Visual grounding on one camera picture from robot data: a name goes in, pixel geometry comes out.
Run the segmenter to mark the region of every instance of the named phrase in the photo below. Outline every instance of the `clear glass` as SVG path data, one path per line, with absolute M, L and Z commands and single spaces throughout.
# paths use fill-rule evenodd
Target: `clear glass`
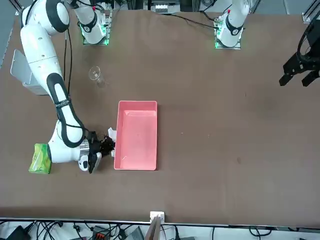
M 100 71 L 100 67 L 98 66 L 93 66 L 92 68 L 90 68 L 89 78 L 92 81 L 95 81 L 96 85 L 99 88 L 103 88 L 106 85 L 106 80 Z

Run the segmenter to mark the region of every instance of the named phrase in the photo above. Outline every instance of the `black cable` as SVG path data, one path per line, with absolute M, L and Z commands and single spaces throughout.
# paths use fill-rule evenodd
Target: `black cable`
M 31 3 L 31 5 L 30 5 L 30 7 L 29 7 L 29 10 L 28 10 L 28 12 L 27 12 L 27 14 L 26 14 L 26 17 L 25 17 L 25 24 L 24 24 L 24 25 L 27 25 L 28 20 L 29 20 L 29 16 L 30 16 L 30 13 L 31 13 L 31 10 L 32 10 L 32 8 L 34 7 L 34 5 L 37 3 L 37 1 L 38 1 L 38 0 L 34 0 L 34 1 Z
M 80 235 L 80 227 L 78 225 L 76 225 L 76 223 L 73 223 L 73 229 L 76 231 L 76 233 L 78 234 L 80 239 L 83 239 L 83 237 Z
M 252 232 L 252 229 L 256 230 L 257 234 L 254 234 Z M 251 235 L 255 236 L 255 237 L 258 237 L 259 240 L 261 239 L 261 237 L 266 237 L 266 236 L 269 236 L 272 232 L 272 230 L 270 229 L 269 232 L 267 233 L 263 233 L 263 234 L 260 234 L 258 228 L 256 226 L 249 226 L 249 232 L 251 233 Z
M 170 14 L 169 16 L 174 16 L 174 17 L 177 17 L 177 18 L 180 18 L 180 19 L 184 19 L 184 20 L 187 20 L 189 22 L 192 22 L 192 23 L 197 24 L 197 25 L 202 26 L 202 27 L 207 27 L 207 28 L 219 30 L 219 28 L 216 27 L 216 26 L 210 26 L 210 25 L 207 25 L 207 24 L 203 24 L 201 22 L 197 22 L 197 21 L 191 20 L 191 19 L 183 17 L 183 16 L 174 15 L 174 14 Z
M 164 238 L 165 238 L 165 240 L 167 240 L 167 235 L 166 235 L 166 231 L 164 229 L 164 226 L 161 225 L 161 228 L 162 228 L 162 231 L 163 231 L 163 234 L 164 234 Z
M 89 226 L 86 222 L 84 222 L 84 224 L 87 226 L 88 229 L 90 229 L 91 232 L 94 231 L 95 228 L 93 226 Z
M 34 225 L 36 224 L 37 221 L 33 221 L 32 223 L 30 223 L 28 226 L 26 226 L 24 228 L 24 230 L 28 233 L 30 232 L 30 230 L 34 227 Z
M 120 232 L 120 229 L 121 229 L 120 225 L 116 224 L 115 225 L 115 232 L 114 232 L 113 235 L 111 234 L 113 229 L 111 231 L 109 231 L 109 238 L 114 238 L 115 237 L 115 239 L 116 239 L 119 236 L 119 233 L 117 234 L 118 228 L 119 228 L 119 232 Z
M 87 131 L 88 133 L 90 132 L 90 131 L 88 130 L 88 128 L 85 128 L 84 126 L 70 125 L 70 124 L 68 124 L 68 123 L 66 123 L 66 122 L 62 122 L 61 119 L 60 119 L 60 117 L 58 116 L 58 114 L 57 114 L 56 116 L 57 116 L 58 120 L 61 122 L 61 124 L 64 124 L 64 125 L 66 125 L 66 126 L 68 126 L 68 127 L 71 127 L 71 128 L 83 129 L 83 130 Z
M 134 224 L 130 224 L 129 226 L 125 227 L 123 230 L 125 231 L 125 230 L 127 230 L 128 228 L 132 227 L 133 225 L 134 225 Z
M 230 4 L 225 10 L 223 10 L 223 13 L 225 13 L 231 6 L 232 4 Z
M 213 22 L 215 21 L 214 18 L 209 17 L 208 14 L 206 14 L 204 11 L 201 11 L 201 13 L 202 13 L 208 20 L 213 21 Z
M 72 44 L 71 44 L 69 28 L 67 29 L 67 31 L 68 31 L 68 37 L 69 37 L 69 43 L 70 43 L 70 72 L 69 72 L 69 82 L 68 82 L 68 94 L 70 94 L 70 83 L 71 83 L 71 72 L 72 72 Z
M 39 233 L 39 227 L 40 227 L 40 224 L 42 223 L 42 221 L 40 221 L 39 222 L 39 224 L 38 224 L 38 226 L 37 226 L 37 228 L 36 228 L 36 240 L 38 240 L 39 239 L 39 237 L 41 236 L 41 234 L 44 232 L 44 230 L 46 230 L 45 228 L 43 228 L 42 229 L 42 231 Z
M 215 233 L 215 227 L 212 228 L 212 236 L 211 236 L 211 240 L 214 240 L 214 233 Z
M 67 39 L 64 40 L 64 56 L 63 56 L 63 81 L 66 80 L 66 53 L 67 53 Z
M 101 8 L 101 10 L 105 10 L 100 4 L 91 5 L 91 4 L 85 3 L 85 2 L 83 2 L 83 1 L 81 1 L 81 0 L 76 0 L 76 1 L 79 2 L 79 3 L 81 3 L 81 4 L 83 4 L 83 5 L 86 5 L 86 6 L 90 6 L 90 7 L 96 7 L 96 6 L 98 6 L 99 8 Z
M 207 6 L 204 10 L 200 11 L 200 12 L 205 12 L 206 10 L 208 10 L 209 8 L 213 7 L 215 5 L 215 3 L 217 2 L 218 0 L 213 0 L 213 2 Z
M 19 11 L 18 8 L 16 7 L 16 5 L 15 5 L 11 0 L 9 0 L 9 2 L 10 2 L 11 5 L 15 8 L 15 10 L 19 13 L 20 11 Z
M 52 224 L 50 228 L 48 227 L 48 225 L 47 225 L 45 222 L 41 222 L 41 225 L 42 225 L 42 227 L 43 227 L 44 229 L 46 229 L 46 232 L 45 232 L 45 234 L 44 234 L 44 236 L 43 236 L 43 240 L 46 240 L 47 235 L 49 235 L 49 237 L 50 237 L 51 240 L 55 240 L 54 237 L 53 237 L 53 236 L 51 235 L 51 233 L 50 233 L 51 227 L 52 227 L 53 225 L 55 225 L 55 224 Z
M 174 226 L 174 229 L 175 229 L 175 238 L 174 238 L 174 240 L 181 240 L 180 236 L 179 236 L 179 231 L 178 231 L 178 228 L 177 228 L 176 225 Z
M 114 237 L 115 235 L 112 236 L 112 235 L 111 235 L 111 232 L 112 232 L 113 229 L 117 228 L 118 226 L 121 226 L 121 224 L 116 224 L 115 226 L 113 226 L 112 228 L 110 228 L 110 224 L 109 224 L 109 231 L 108 231 L 108 233 L 106 234 L 106 237 L 107 237 L 107 236 L 108 236 L 109 238 L 110 238 L 110 237 Z M 105 232 L 105 231 L 106 231 L 106 229 L 103 229 L 103 230 L 101 230 L 101 231 L 96 232 L 95 234 L 100 234 L 100 233 Z
M 300 228 L 296 227 L 296 230 L 292 229 L 291 227 L 288 227 L 290 232 L 299 232 Z

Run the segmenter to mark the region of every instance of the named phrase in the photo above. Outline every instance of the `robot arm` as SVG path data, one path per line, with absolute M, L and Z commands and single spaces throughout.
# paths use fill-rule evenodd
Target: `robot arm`
M 249 10 L 248 0 L 232 0 L 230 12 L 222 16 L 222 30 L 217 36 L 224 46 L 232 48 L 238 43 Z
M 99 10 L 94 11 L 90 6 L 90 0 L 67 0 L 67 3 L 74 9 L 76 17 L 84 38 L 89 44 L 99 43 L 105 36 L 102 26 L 106 24 L 106 15 Z
M 24 25 L 20 32 L 23 50 L 32 74 L 51 97 L 58 116 L 48 143 L 48 155 L 53 163 L 78 161 L 83 171 L 89 170 L 91 173 L 100 159 L 114 149 L 114 143 L 107 136 L 99 141 L 95 132 L 89 133 L 88 140 L 85 127 L 69 98 L 50 37 L 68 29 L 68 11 L 58 0 L 39 0 L 26 22 L 29 8 L 21 14 Z
M 308 27 L 305 29 L 297 51 L 283 65 L 284 75 L 280 78 L 280 86 L 285 86 L 296 74 L 310 71 L 303 79 L 302 85 L 309 86 L 314 80 L 320 77 L 320 20 L 318 16 L 320 11 L 314 16 Z M 309 43 L 309 51 L 302 55 L 301 46 L 307 39 Z

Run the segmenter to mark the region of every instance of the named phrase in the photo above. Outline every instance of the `green package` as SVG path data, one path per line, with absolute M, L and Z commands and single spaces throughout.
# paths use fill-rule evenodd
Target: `green package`
M 36 143 L 29 172 L 34 174 L 49 174 L 51 170 L 51 160 L 48 156 L 47 144 Z

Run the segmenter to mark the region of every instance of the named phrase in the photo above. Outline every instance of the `brown table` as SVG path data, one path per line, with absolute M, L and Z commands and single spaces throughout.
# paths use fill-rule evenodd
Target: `brown table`
M 56 111 L 10 75 L 22 51 L 16 21 L 0 70 L 1 216 L 148 221 L 164 211 L 174 223 L 320 227 L 320 82 L 278 83 L 301 16 L 249 15 L 240 51 L 215 50 L 211 29 L 143 10 L 115 16 L 108 47 L 83 46 L 72 19 L 77 115 L 102 134 L 116 128 L 120 100 L 157 101 L 157 171 L 114 170 L 106 157 L 91 175 L 77 162 L 28 172 Z M 64 34 L 53 42 L 63 67 Z M 96 65 L 105 88 L 88 78 Z

